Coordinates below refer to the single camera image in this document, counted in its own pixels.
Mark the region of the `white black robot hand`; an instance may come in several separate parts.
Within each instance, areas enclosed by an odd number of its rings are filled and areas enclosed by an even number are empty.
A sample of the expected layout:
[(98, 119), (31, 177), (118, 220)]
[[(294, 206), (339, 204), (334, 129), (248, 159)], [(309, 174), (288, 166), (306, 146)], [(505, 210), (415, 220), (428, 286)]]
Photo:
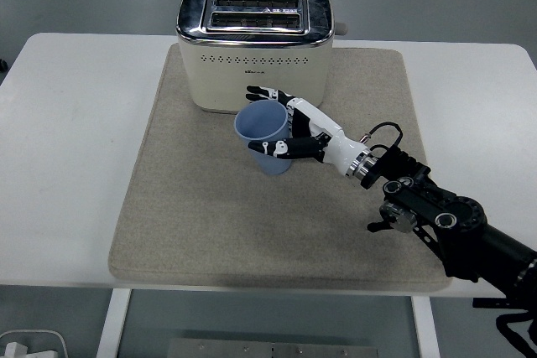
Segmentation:
[(255, 152), (286, 160), (313, 158), (346, 176), (355, 174), (360, 158), (370, 154), (364, 143), (348, 138), (339, 124), (304, 98), (262, 86), (248, 86), (245, 97), (251, 102), (276, 101), (287, 111), (290, 137), (251, 141), (248, 148)]

